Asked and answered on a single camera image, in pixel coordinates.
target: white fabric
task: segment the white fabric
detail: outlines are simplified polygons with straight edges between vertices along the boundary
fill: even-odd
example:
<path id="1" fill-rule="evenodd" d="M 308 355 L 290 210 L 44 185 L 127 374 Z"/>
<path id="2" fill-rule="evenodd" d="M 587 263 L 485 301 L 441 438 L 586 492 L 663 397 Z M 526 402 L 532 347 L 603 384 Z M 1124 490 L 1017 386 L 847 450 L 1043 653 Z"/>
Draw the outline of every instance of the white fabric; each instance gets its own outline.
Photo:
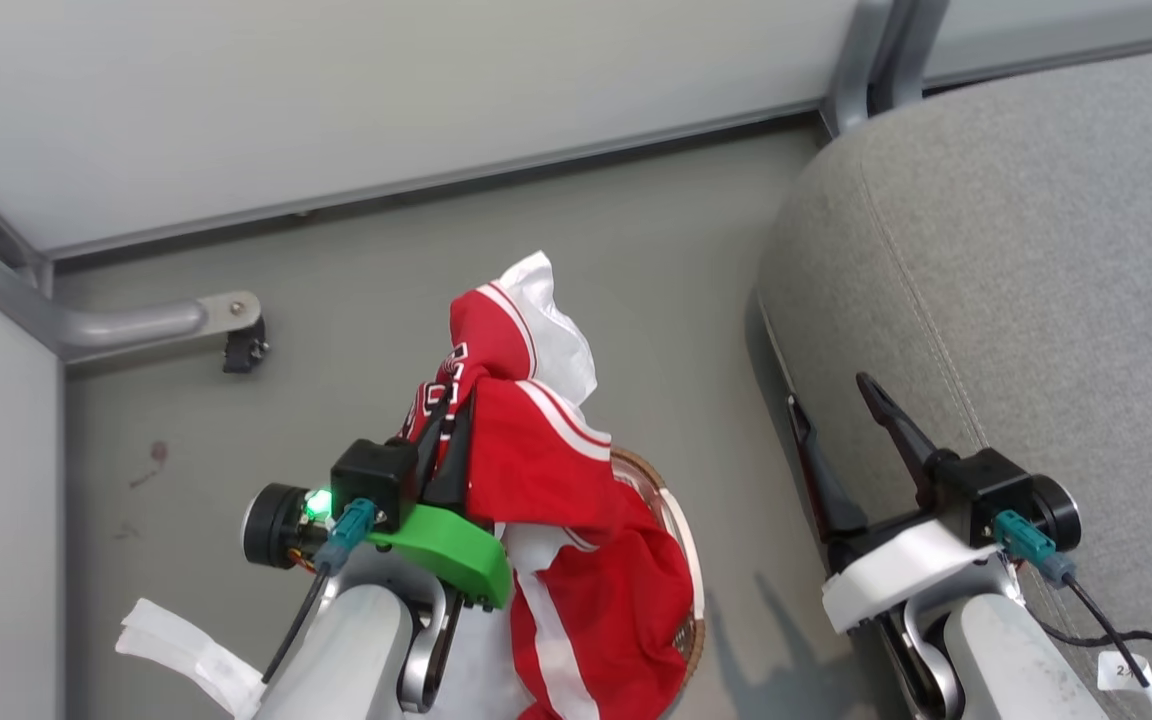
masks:
<path id="1" fill-rule="evenodd" d="M 531 354 L 530 381 L 518 382 L 550 425 L 579 450 L 598 460 L 611 457 L 611 435 L 585 424 L 579 406 L 598 387 L 594 356 L 571 318 L 554 305 L 554 273 L 544 252 L 535 252 L 508 268 L 499 281 L 477 288 L 515 319 Z M 567 637 L 553 598 L 538 575 L 550 568 L 562 547 L 594 550 L 566 528 L 503 525 L 500 541 L 526 606 L 536 621 L 536 657 L 545 692 L 563 720 L 596 720 L 598 705 L 581 682 L 576 653 Z M 420 720 L 503 720 L 517 717 L 532 703 L 513 673 L 509 611 L 472 617 L 475 636 L 465 636 L 462 617 L 452 646 L 444 689 Z M 408 715 L 412 720 L 416 714 Z"/>
<path id="2" fill-rule="evenodd" d="M 176 670 L 237 720 L 250 719 L 260 707 L 265 683 L 260 682 L 259 670 L 215 644 L 188 620 L 143 597 L 123 619 L 123 634 L 114 650 Z"/>
<path id="3" fill-rule="evenodd" d="M 691 574 L 691 616 L 705 619 L 705 583 L 700 578 L 700 553 L 696 552 L 696 540 L 691 537 L 691 528 L 687 524 L 687 515 L 675 500 L 669 488 L 660 488 L 660 500 L 664 501 L 673 521 L 679 524 L 679 538 L 682 544 L 682 555 L 687 559 L 687 570 Z"/>
<path id="4" fill-rule="evenodd" d="M 515 301 L 535 348 L 532 378 L 579 407 L 598 387 L 594 355 L 576 323 L 554 305 L 554 270 L 544 252 L 532 252 L 494 283 Z"/>
<path id="5" fill-rule="evenodd" d="M 536 409 L 550 422 L 558 437 L 563 438 L 573 450 L 593 460 L 612 460 L 612 435 L 600 433 L 585 424 L 584 415 L 575 406 L 567 406 L 561 397 L 547 392 L 544 384 L 518 381 L 518 387 L 535 402 Z"/>
<path id="6" fill-rule="evenodd" d="M 1149 688 L 1143 687 L 1137 676 L 1129 669 L 1123 659 L 1123 653 L 1116 650 L 1101 652 L 1096 662 L 1096 687 L 1105 692 L 1143 694 L 1152 708 L 1152 667 L 1143 655 L 1132 652 L 1132 657 L 1140 667 L 1140 673 L 1149 681 Z"/>

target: basket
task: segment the basket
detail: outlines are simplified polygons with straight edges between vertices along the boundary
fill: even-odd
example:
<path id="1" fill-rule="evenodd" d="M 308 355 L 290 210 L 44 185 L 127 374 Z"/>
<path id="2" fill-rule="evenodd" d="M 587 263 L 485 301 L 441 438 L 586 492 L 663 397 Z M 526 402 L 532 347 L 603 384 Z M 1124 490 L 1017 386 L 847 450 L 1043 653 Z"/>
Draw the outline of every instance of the basket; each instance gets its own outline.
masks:
<path id="1" fill-rule="evenodd" d="M 692 541 L 691 530 L 687 528 L 682 507 L 660 479 L 660 473 L 646 460 L 623 447 L 613 447 L 612 472 L 617 480 L 639 492 L 643 502 L 655 515 L 657 523 L 679 541 L 682 555 L 687 560 L 687 570 L 691 574 L 691 614 L 687 616 L 679 628 L 679 634 L 673 638 L 673 646 L 687 661 L 687 674 L 682 680 L 682 687 L 685 687 L 696 672 L 696 665 L 700 664 L 700 652 L 705 647 L 705 585 L 700 579 L 700 560 L 696 556 L 696 543 Z"/>

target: white stripe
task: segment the white stripe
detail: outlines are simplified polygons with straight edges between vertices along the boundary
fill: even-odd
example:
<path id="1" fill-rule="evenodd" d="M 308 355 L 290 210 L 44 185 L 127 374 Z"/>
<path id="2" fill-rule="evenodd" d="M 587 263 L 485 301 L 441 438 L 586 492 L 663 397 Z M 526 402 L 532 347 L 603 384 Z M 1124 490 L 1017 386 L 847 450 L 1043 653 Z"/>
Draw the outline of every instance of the white stripe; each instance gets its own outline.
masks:
<path id="1" fill-rule="evenodd" d="M 550 705 L 562 720 L 599 720 L 598 703 L 581 679 L 576 651 L 550 590 L 531 573 L 518 573 L 518 589 L 536 621 L 536 660 Z"/>
<path id="2" fill-rule="evenodd" d="M 682 556 L 687 560 L 687 573 L 691 574 L 691 616 L 696 620 L 704 620 L 705 584 L 700 579 L 700 560 L 696 556 L 696 541 L 691 538 L 691 528 L 687 526 L 687 517 L 682 514 L 682 506 L 679 505 L 668 488 L 660 488 L 660 500 L 664 500 L 664 505 L 669 509 L 669 515 L 673 516 L 673 524 L 679 528 Z"/>
<path id="3" fill-rule="evenodd" d="M 503 313 L 508 314 L 509 319 L 511 319 L 513 324 L 515 324 L 515 327 L 518 328 L 518 338 L 521 338 L 522 344 L 526 347 L 526 377 L 529 378 L 535 377 L 536 348 L 531 346 L 532 343 L 531 333 L 526 331 L 526 320 L 522 319 L 522 314 L 518 314 L 517 308 L 509 300 L 509 296 L 506 295 L 506 291 L 500 290 L 500 288 L 497 287 L 495 285 L 488 283 L 479 286 L 477 287 L 477 291 L 483 293 L 483 295 L 488 297 L 488 300 L 495 302 L 497 306 L 499 306 L 499 309 L 502 309 Z"/>
<path id="4" fill-rule="evenodd" d="M 528 397 L 531 397 L 532 404 L 538 407 L 545 419 L 550 420 L 550 427 L 553 427 L 558 437 L 563 438 L 563 441 L 570 445 L 573 450 L 579 452 L 585 457 L 593 457 L 593 460 L 612 460 L 611 446 L 594 445 L 588 439 L 582 438 L 576 430 L 573 430 L 570 424 L 567 424 L 567 418 L 563 416 L 562 410 L 559 410 L 554 406 L 554 401 L 550 400 L 548 395 L 545 395 L 545 391 L 528 381 L 517 381 L 516 384 L 522 388 L 522 392 L 526 393 Z M 612 435 L 596 433 L 593 430 L 588 429 L 586 433 L 598 439 L 607 437 L 607 441 L 611 442 Z"/>
<path id="5" fill-rule="evenodd" d="M 566 535 L 568 538 L 571 538 L 573 547 L 575 547 L 581 552 L 594 552 L 596 550 L 598 550 L 598 546 L 596 546 L 596 544 L 589 541 L 585 538 L 579 537 L 579 533 L 577 533 L 576 530 L 573 530 L 570 528 L 563 528 L 563 535 Z"/>
<path id="6" fill-rule="evenodd" d="M 509 523 L 501 543 L 520 575 L 548 570 L 563 547 L 578 547 L 562 528 L 532 523 Z"/>
<path id="7" fill-rule="evenodd" d="M 599 430 L 591 429 L 585 423 L 585 414 L 581 412 L 579 407 L 573 404 L 573 402 L 567 400 L 567 397 L 559 395 L 556 389 L 547 386 L 545 382 L 538 381 L 538 379 L 535 378 L 530 379 L 528 382 L 531 382 L 532 386 L 540 389 L 540 392 L 545 393 L 545 395 L 548 395 L 550 402 L 553 402 L 559 412 L 562 414 L 564 418 L 570 420 L 576 429 L 582 430 L 582 432 L 585 433 L 585 437 L 593 438 L 598 441 L 594 442 L 594 445 L 612 445 L 612 435 L 609 433 L 602 433 L 599 432 Z"/>

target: label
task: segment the label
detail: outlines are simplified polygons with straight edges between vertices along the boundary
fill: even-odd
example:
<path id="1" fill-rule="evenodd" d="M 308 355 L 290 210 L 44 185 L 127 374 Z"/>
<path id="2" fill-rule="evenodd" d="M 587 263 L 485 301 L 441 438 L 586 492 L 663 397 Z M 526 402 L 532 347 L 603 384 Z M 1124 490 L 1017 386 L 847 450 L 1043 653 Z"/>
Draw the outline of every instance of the label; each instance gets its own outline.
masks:
<path id="1" fill-rule="evenodd" d="M 265 689 L 259 670 L 214 642 L 207 643 L 198 655 L 195 673 L 223 697 L 221 705 L 235 717 L 245 715 L 248 706 L 252 700 L 259 700 Z"/>
<path id="2" fill-rule="evenodd" d="M 1143 694 L 1152 707 L 1152 670 L 1149 668 L 1149 660 L 1134 652 L 1132 657 L 1140 666 L 1144 679 L 1149 681 L 1149 688 L 1140 687 L 1140 681 L 1132 674 L 1132 667 L 1126 664 L 1123 653 L 1116 650 L 1101 653 L 1100 661 L 1097 662 L 1096 687 L 1107 692 Z"/>

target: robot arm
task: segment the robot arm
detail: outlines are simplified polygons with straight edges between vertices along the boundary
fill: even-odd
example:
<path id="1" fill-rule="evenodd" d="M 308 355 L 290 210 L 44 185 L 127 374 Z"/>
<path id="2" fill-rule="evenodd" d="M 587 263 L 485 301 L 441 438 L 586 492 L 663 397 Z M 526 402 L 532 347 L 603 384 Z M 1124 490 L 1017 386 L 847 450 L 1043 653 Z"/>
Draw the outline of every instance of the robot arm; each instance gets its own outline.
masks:
<path id="1" fill-rule="evenodd" d="M 446 414 L 440 406 L 431 418 Z M 270 484 L 248 506 L 247 560 L 302 564 L 324 585 L 306 642 L 271 685 L 262 719 L 302 717 L 302 702 L 321 720 L 361 717 L 364 707 L 363 717 L 376 720 L 429 712 L 461 611 L 505 606 L 511 589 L 505 548 L 465 518 L 472 418 L 470 396 L 454 420 L 431 420 L 416 442 L 353 444 L 335 462 L 328 488 Z M 450 439 L 439 461 L 440 435 Z M 376 529 L 357 550 L 333 552 L 335 523 L 358 500 L 376 507 Z M 329 579 L 321 583 L 325 570 Z M 293 624 L 288 639 L 297 631 Z"/>
<path id="2" fill-rule="evenodd" d="M 869 524 L 820 450 L 796 396 L 791 427 L 832 577 L 824 605 L 838 632 L 872 626 L 919 720 L 1104 718 L 1092 694 L 1024 609 L 996 518 L 1015 511 L 1051 538 L 1078 546 L 1073 498 L 1000 452 L 963 458 L 940 450 L 867 374 L 856 382 L 914 479 L 919 509 Z M 1020 675 L 1026 692 L 1015 692 Z"/>

